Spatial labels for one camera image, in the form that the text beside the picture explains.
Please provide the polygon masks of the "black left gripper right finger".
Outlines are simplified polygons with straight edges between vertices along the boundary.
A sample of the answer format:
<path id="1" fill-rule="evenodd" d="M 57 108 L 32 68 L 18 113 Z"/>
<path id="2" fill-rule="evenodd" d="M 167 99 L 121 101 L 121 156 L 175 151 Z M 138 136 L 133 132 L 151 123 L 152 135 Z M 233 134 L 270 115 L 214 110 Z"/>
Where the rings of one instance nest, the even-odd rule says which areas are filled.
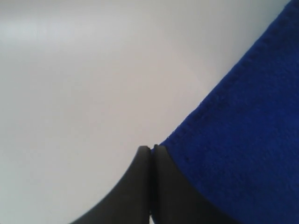
<path id="1" fill-rule="evenodd" d="M 189 183 L 161 145 L 152 149 L 151 217 L 155 224 L 236 223 Z"/>

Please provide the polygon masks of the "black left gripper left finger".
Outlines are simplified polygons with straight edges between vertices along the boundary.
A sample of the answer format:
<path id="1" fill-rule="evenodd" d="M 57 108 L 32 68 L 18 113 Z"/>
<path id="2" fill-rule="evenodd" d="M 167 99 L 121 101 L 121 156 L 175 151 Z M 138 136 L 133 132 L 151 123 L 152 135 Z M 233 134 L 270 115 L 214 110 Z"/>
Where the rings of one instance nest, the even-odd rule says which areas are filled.
<path id="1" fill-rule="evenodd" d="M 113 189 L 74 224 L 148 224 L 150 222 L 151 150 L 138 148 Z"/>

